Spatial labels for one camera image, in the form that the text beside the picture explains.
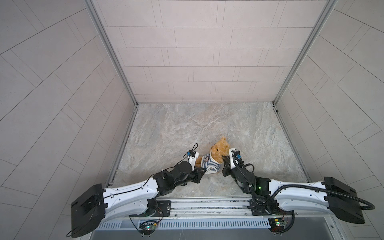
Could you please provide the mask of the right aluminium corner post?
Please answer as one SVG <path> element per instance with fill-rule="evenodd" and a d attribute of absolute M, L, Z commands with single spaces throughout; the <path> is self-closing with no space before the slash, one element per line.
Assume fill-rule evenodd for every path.
<path fill-rule="evenodd" d="M 279 103 L 279 101 L 282 98 L 282 96 L 283 96 L 285 90 L 287 89 L 289 83 L 293 79 L 294 75 L 296 74 L 297 70 L 299 69 L 300 65 L 302 64 L 304 58 L 308 54 L 312 45 L 314 44 L 317 36 L 319 35 L 320 31 L 322 30 L 324 24 L 326 23 L 327 19 L 329 18 L 330 14 L 333 11 L 337 2 L 338 2 L 338 0 L 326 1 L 326 4 L 325 4 L 321 14 L 319 15 L 314 27 L 312 28 L 304 46 L 302 47 L 298 57 L 296 58 L 292 68 L 290 69 L 288 75 L 286 76 L 286 79 L 283 82 L 282 87 L 280 88 L 276 98 L 272 102 L 272 105 L 274 106 L 274 108 L 277 108 L 277 104 Z"/>

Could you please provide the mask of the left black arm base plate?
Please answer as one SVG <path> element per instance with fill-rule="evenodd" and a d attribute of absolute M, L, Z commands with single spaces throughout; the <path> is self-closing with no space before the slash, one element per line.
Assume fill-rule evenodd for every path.
<path fill-rule="evenodd" d="M 169 217 L 171 211 L 171 201 L 157 201 L 152 199 L 149 201 L 149 216 L 150 217 Z"/>

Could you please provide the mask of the right green circuit board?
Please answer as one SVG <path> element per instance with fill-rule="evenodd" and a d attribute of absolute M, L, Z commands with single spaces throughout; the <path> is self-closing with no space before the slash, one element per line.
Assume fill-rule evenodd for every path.
<path fill-rule="evenodd" d="M 268 221 L 271 227 L 269 230 L 272 233 L 282 232 L 287 225 L 287 222 L 285 220 L 279 218 L 269 218 Z"/>

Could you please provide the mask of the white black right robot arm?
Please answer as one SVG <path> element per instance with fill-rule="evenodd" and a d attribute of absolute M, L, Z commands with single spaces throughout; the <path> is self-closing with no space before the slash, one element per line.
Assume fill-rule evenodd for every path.
<path fill-rule="evenodd" d="M 231 176 L 243 193 L 251 195 L 254 216 L 283 215 L 293 211 L 324 212 L 352 224 L 364 224 L 363 210 L 374 206 L 333 177 L 315 183 L 288 183 L 255 176 L 236 152 L 223 158 L 224 177 Z"/>

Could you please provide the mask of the left green circuit board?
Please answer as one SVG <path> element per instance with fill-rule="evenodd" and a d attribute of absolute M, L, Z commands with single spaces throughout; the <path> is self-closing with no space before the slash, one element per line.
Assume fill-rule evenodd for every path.
<path fill-rule="evenodd" d="M 154 220 L 145 221 L 140 224 L 140 232 L 144 236 L 149 236 L 157 229 L 157 226 L 158 226 L 157 221 L 154 221 Z"/>

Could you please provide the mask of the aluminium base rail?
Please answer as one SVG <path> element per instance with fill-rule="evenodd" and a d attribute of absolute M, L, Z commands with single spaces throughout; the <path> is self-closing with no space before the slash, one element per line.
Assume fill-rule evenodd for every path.
<path fill-rule="evenodd" d="M 121 217 L 101 223 L 83 240 L 340 240 L 333 217 L 296 211 L 292 215 L 253 216 L 249 199 L 174 198 L 169 217 Z M 272 233 L 269 218 L 287 222 Z M 145 221 L 158 222 L 149 236 L 140 232 Z"/>

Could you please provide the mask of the brown plush teddy bear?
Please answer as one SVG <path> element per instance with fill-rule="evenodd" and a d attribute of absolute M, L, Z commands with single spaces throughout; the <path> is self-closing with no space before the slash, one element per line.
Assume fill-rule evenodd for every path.
<path fill-rule="evenodd" d="M 211 154 L 213 159 L 217 162 L 223 163 L 223 156 L 228 155 L 229 149 L 230 145 L 227 142 L 226 137 L 222 137 L 216 144 L 211 147 L 210 152 L 208 154 Z M 203 156 L 197 158 L 195 164 L 196 167 L 201 167 L 201 160 Z"/>

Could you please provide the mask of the aluminium corner post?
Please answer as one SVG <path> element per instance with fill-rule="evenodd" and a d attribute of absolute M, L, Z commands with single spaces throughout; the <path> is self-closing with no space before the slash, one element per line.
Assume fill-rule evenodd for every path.
<path fill-rule="evenodd" d="M 286 76 L 286 79 L 283 82 L 282 87 L 280 88 L 276 98 L 272 102 L 272 105 L 274 106 L 274 108 L 277 108 L 277 104 L 279 103 L 279 101 L 282 98 L 282 96 L 283 96 L 285 90 L 287 89 L 289 83 L 293 79 L 294 75 L 296 74 L 297 70 L 299 69 L 300 65 L 302 64 L 304 58 L 308 54 L 312 45 L 314 44 L 317 36 L 319 35 L 320 31 L 322 30 L 324 24 L 326 23 L 327 19 L 329 18 L 330 14 L 333 11 L 337 2 L 338 2 L 338 0 L 326 1 L 326 4 L 325 4 L 321 14 L 319 15 L 314 27 L 312 28 L 304 46 L 302 47 L 298 57 L 296 58 L 292 68 L 290 69 L 288 75 Z"/>
<path fill-rule="evenodd" d="M 95 28 L 96 28 L 96 30 L 97 30 L 100 38 L 101 38 L 101 41 L 102 41 L 104 47 L 106 48 L 108 55 L 111 58 L 112 64 L 114 65 L 119 77 L 123 81 L 123 84 L 124 84 L 126 90 L 128 91 L 129 96 L 130 96 L 131 100 L 133 101 L 135 108 L 137 108 L 138 102 L 134 96 L 134 93 L 133 93 L 130 85 L 129 85 L 129 82 L 128 82 L 126 75 L 122 69 L 122 66 L 121 66 L 121 64 L 117 58 L 116 52 L 115 52 L 115 50 L 114 50 L 114 48 L 110 42 L 110 39 L 109 39 L 107 32 L 106 32 L 106 30 L 102 24 L 102 21 L 101 21 L 99 15 L 97 13 L 94 2 L 91 0 L 84 0 L 84 4 L 85 4 L 87 11 L 89 12 L 89 15 L 90 15 L 94 25 L 95 25 Z"/>

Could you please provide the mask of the blue white striped knit sweater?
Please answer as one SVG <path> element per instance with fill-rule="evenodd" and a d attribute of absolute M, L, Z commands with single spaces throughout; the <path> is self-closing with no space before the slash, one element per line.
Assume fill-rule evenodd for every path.
<path fill-rule="evenodd" d="M 218 173 L 223 166 L 223 163 L 219 163 L 213 159 L 211 154 L 206 154 L 202 157 L 201 168 L 206 169 L 207 174 Z"/>

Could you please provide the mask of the green circuit board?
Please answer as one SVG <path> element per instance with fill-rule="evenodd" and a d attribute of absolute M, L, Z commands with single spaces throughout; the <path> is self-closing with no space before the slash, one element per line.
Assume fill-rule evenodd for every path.
<path fill-rule="evenodd" d="M 149 236 L 157 229 L 157 226 L 158 226 L 157 221 L 154 221 L 154 220 L 145 221 L 140 224 L 140 232 L 144 236 Z"/>
<path fill-rule="evenodd" d="M 271 227 L 269 230 L 272 233 L 282 232 L 287 225 L 287 222 L 285 220 L 279 218 L 269 218 L 268 221 Z"/>

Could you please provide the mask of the left aluminium corner post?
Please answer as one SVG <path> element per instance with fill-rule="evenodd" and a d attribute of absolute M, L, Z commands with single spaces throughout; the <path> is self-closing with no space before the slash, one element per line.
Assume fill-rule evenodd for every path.
<path fill-rule="evenodd" d="M 84 4 L 85 4 L 87 11 L 89 12 L 89 15 L 90 15 L 94 25 L 95 25 L 95 28 L 96 28 L 96 30 L 97 30 L 100 38 L 101 38 L 101 41 L 102 41 L 104 47 L 106 48 L 108 55 L 111 58 L 112 64 L 114 65 L 119 77 L 123 81 L 123 84 L 124 84 L 126 90 L 128 91 L 129 96 L 130 96 L 131 100 L 133 101 L 135 108 L 137 108 L 138 102 L 134 96 L 134 93 L 133 93 L 130 85 L 129 85 L 129 82 L 128 82 L 126 75 L 122 69 L 122 66 L 121 66 L 121 64 L 117 58 L 116 52 L 115 52 L 115 50 L 114 50 L 114 48 L 110 42 L 110 39 L 109 39 L 107 32 L 106 32 L 106 30 L 102 24 L 102 21 L 101 21 L 99 15 L 97 13 L 94 2 L 91 0 L 84 0 Z"/>

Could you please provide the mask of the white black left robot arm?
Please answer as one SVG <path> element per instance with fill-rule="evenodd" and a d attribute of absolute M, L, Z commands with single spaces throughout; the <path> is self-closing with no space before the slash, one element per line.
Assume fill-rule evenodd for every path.
<path fill-rule="evenodd" d="M 157 201 L 170 194 L 177 186 L 188 182 L 200 183 L 207 170 L 180 162 L 171 171 L 163 170 L 145 182 L 120 188 L 106 188 L 102 184 L 90 187 L 71 204 L 72 229 L 68 237 L 79 238 L 101 223 L 121 217 L 168 217 L 171 201 Z"/>

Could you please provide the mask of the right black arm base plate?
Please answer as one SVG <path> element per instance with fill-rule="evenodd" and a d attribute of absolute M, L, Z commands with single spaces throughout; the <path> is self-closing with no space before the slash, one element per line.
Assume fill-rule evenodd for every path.
<path fill-rule="evenodd" d="M 248 209 L 251 210 L 253 216 L 271 216 L 271 215 L 292 215 L 293 212 L 287 212 L 279 208 L 279 203 L 276 200 L 272 200 L 266 206 L 262 206 L 255 202 L 254 200 L 250 200 L 250 205 Z"/>

